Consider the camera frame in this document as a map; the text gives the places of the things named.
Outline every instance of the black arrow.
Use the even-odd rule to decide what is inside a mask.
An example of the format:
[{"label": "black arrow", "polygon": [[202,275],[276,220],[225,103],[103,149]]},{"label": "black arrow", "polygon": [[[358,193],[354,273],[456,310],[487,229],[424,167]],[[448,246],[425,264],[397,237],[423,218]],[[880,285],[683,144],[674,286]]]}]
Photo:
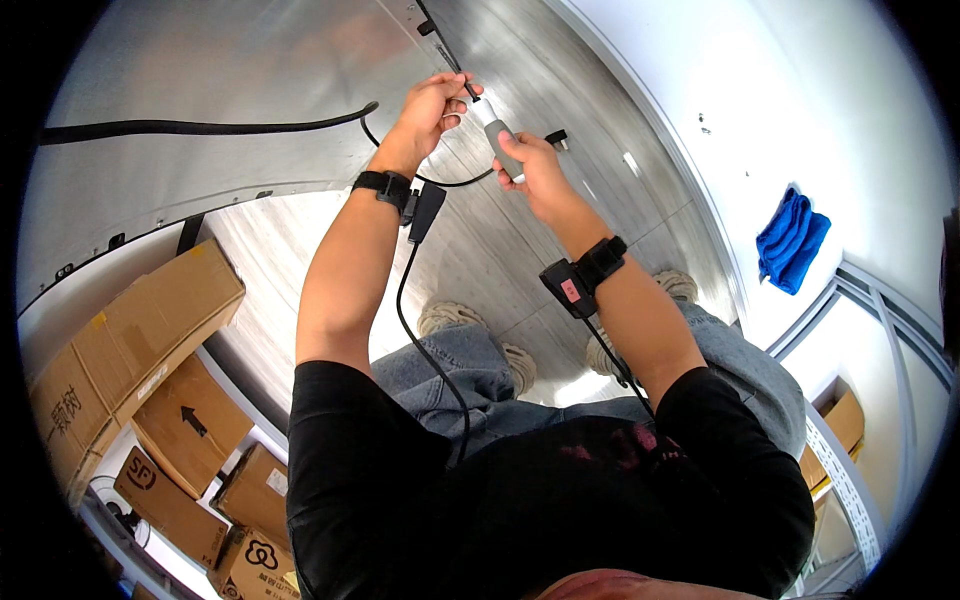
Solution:
[{"label": "black arrow", "polygon": [[183,420],[190,423],[190,426],[197,430],[197,433],[200,434],[200,437],[206,435],[206,427],[204,424],[197,419],[197,416],[193,414],[193,409],[186,406],[180,407],[180,416],[183,417]]}]

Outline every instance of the pink label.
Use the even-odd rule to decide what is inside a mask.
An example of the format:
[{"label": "pink label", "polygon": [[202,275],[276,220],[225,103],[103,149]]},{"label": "pink label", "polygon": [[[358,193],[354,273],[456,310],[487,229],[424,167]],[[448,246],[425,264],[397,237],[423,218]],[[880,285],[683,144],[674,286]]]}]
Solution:
[{"label": "pink label", "polygon": [[560,284],[560,287],[564,290],[566,294],[566,299],[571,302],[575,302],[580,299],[580,292],[577,291],[577,286],[573,285],[573,280],[568,279]]}]

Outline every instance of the forearm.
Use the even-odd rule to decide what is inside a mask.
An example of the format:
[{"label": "forearm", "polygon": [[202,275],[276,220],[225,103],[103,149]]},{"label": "forearm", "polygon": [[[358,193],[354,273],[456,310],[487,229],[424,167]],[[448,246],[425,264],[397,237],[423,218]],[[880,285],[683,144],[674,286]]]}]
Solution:
[{"label": "forearm", "polygon": [[[613,232],[576,196],[547,219],[573,260]],[[656,411],[680,375],[706,363],[673,300],[632,257],[596,290],[600,322],[640,380]]]},{"label": "forearm", "polygon": [[[417,172],[400,135],[390,134],[371,160],[371,171]],[[393,265],[400,218],[370,189],[357,189],[317,248],[303,283],[297,320],[297,364],[331,360],[370,374],[373,318]]]}]

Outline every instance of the hand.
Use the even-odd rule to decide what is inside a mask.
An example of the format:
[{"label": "hand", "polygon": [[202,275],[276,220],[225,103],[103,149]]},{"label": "hand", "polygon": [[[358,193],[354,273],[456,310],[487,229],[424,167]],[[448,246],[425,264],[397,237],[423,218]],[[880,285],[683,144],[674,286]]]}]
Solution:
[{"label": "hand", "polygon": [[546,140],[527,132],[518,133],[516,141],[508,133],[500,132],[497,140],[507,156],[523,163],[526,182],[514,183],[500,161],[494,158],[493,170],[498,171],[497,180],[508,192],[526,194],[530,209],[538,219],[552,225],[572,206],[586,206],[586,202],[566,180],[557,160],[557,152]]},{"label": "hand", "polygon": [[[467,112],[467,105],[456,98],[469,96],[464,84],[472,79],[472,73],[438,73],[414,85],[400,117],[371,162],[371,170],[397,171],[412,178],[420,163],[436,150],[441,133],[460,125],[460,117],[450,113]],[[473,91],[483,93],[482,85],[471,85]],[[381,162],[389,166],[373,168]]]}]

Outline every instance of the black cable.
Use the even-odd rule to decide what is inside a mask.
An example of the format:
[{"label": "black cable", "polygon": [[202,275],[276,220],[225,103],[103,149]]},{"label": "black cable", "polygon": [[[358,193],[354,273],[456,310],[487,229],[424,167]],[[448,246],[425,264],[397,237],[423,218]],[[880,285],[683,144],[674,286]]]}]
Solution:
[{"label": "black cable", "polygon": [[620,363],[620,361],[616,358],[616,356],[613,355],[613,352],[604,343],[603,338],[600,336],[600,332],[596,330],[596,327],[593,326],[593,324],[590,322],[590,319],[584,319],[584,323],[587,324],[587,328],[590,330],[590,333],[592,333],[593,337],[595,337],[597,339],[597,342],[600,343],[600,347],[607,353],[607,356],[610,356],[610,359],[613,361],[617,369],[620,371],[620,376],[622,376],[623,379],[630,384],[630,387],[634,390],[634,394],[636,394],[636,397],[640,398],[640,402],[643,402],[643,408],[647,409],[647,412],[650,413],[651,417],[653,417],[654,411],[652,408],[650,408],[650,402],[648,402],[647,398],[643,397],[643,395],[640,393],[640,390],[637,388],[636,384],[634,383],[634,377],[630,373],[628,373],[627,368],[624,367],[622,363]]},{"label": "black cable", "polygon": [[53,127],[43,130],[40,134],[39,145],[69,144],[119,135],[138,135],[143,133],[170,133],[175,135],[254,135],[259,133],[286,133],[312,132],[329,127],[336,127],[351,121],[361,119],[375,111],[380,103],[374,101],[361,110],[350,114],[312,121],[310,123],[274,123],[274,124],[227,124],[227,123],[192,123],[188,121],[162,121],[152,119],[138,119],[131,121],[111,121],[109,123],[93,123],[91,125],[71,125],[69,127]]},{"label": "black cable", "polygon": [[408,325],[406,319],[403,318],[403,310],[400,308],[400,298],[403,296],[403,287],[407,284],[407,276],[410,275],[410,268],[414,266],[414,258],[417,256],[417,249],[419,247],[420,244],[414,244],[414,248],[410,252],[410,258],[407,259],[407,268],[403,271],[403,277],[400,278],[400,286],[396,290],[396,315],[400,317],[400,324],[403,325],[403,330],[407,332],[410,341],[417,347],[417,350],[420,351],[420,354],[423,355],[426,362],[430,363],[430,366],[433,367],[433,370],[437,372],[437,375],[444,381],[446,387],[450,388],[450,392],[456,396],[457,402],[460,403],[460,410],[464,413],[464,437],[460,441],[460,453],[457,455],[457,465],[459,465],[464,461],[464,456],[467,455],[467,439],[470,436],[470,410],[467,408],[467,401],[460,395],[457,386],[453,385],[453,382],[446,376],[446,373],[441,369],[440,365],[437,364],[437,361],[433,359],[433,356],[430,356],[426,351],[426,348],[423,347],[423,344],[420,343],[420,340],[417,339],[414,332],[410,330],[410,325]]},{"label": "black cable", "polygon": [[[374,146],[376,146],[377,148],[379,148],[379,147],[380,147],[380,142],[377,141],[377,139],[376,139],[375,137],[373,137],[373,134],[371,133],[370,128],[367,127],[367,117],[366,117],[366,116],[360,117],[360,128],[363,129],[363,133],[365,133],[365,134],[367,135],[367,138],[370,140],[370,142],[372,142]],[[429,179],[427,179],[426,177],[424,177],[424,176],[422,176],[422,175],[414,175],[414,177],[416,177],[418,180],[425,181],[425,182],[427,182],[427,183],[432,183],[432,184],[436,185],[437,187],[463,187],[463,186],[465,186],[465,185],[470,185],[471,183],[476,183],[476,182],[480,181],[481,179],[483,179],[484,177],[486,177],[487,175],[489,175],[489,174],[492,173],[492,172],[493,172],[493,169],[488,169],[486,172],[482,173],[481,175],[476,176],[476,177],[473,178],[472,180],[458,181],[458,182],[456,182],[456,183],[440,183],[439,181],[429,180]]]}]

